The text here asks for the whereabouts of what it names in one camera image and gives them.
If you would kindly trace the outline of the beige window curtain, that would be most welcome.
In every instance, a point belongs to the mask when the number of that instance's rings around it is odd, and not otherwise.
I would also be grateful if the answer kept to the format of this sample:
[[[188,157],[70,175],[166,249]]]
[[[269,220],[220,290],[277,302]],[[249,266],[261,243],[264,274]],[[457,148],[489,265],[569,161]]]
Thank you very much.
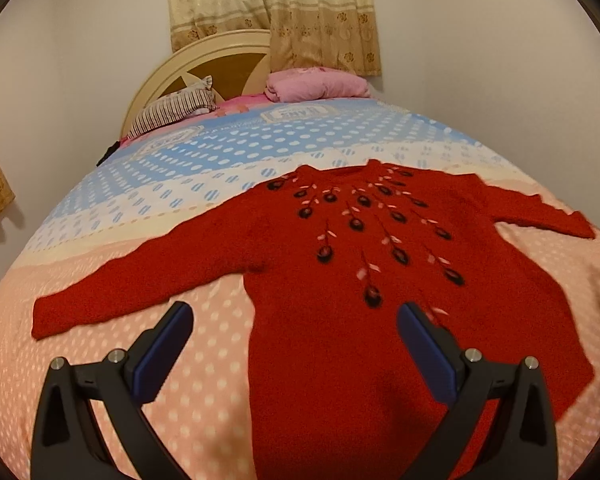
[[[168,0],[171,46],[234,30],[271,35],[272,69],[324,66],[381,73],[374,0]]]

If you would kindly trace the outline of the cream wooden headboard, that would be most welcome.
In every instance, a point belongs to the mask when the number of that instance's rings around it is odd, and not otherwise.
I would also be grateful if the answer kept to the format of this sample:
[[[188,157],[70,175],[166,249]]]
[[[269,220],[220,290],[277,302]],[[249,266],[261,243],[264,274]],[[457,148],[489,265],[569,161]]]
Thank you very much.
[[[266,29],[222,32],[173,53],[140,86],[126,112],[120,136],[149,103],[210,76],[215,99],[262,93],[271,73],[271,33]]]

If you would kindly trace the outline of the pink bed sheet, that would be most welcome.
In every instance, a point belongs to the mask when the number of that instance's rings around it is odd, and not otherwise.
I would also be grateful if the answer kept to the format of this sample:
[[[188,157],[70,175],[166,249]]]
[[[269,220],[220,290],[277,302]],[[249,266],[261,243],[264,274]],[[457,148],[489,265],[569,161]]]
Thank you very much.
[[[236,96],[218,105],[214,114],[218,117],[248,113],[261,107],[268,107],[273,102],[264,93],[248,94],[248,96]]]

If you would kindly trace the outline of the striped pillow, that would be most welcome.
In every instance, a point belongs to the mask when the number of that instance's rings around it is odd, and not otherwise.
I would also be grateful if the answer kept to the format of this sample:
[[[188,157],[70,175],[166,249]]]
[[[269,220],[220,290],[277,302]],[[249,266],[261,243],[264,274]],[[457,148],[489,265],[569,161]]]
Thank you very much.
[[[145,106],[135,116],[123,140],[134,140],[187,117],[209,114],[215,109],[213,78],[208,75]]]

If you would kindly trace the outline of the red knitted sweater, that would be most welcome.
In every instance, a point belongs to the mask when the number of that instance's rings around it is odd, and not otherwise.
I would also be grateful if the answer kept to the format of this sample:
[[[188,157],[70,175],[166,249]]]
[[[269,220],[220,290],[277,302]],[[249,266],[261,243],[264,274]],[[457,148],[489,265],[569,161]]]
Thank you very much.
[[[396,328],[414,302],[490,360],[540,362],[556,415],[592,382],[562,288],[496,228],[580,238],[578,212],[473,174],[371,160],[263,182],[56,294],[32,336],[106,322],[239,274],[261,479],[394,479],[442,419]]]

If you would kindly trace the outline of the pink folded blanket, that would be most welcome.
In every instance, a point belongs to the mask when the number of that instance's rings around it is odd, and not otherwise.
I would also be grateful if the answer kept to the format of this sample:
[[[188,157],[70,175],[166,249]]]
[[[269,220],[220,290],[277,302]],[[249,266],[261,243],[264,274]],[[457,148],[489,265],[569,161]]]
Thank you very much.
[[[355,74],[322,66],[291,68],[268,75],[265,95],[273,102],[370,97],[368,82]]]

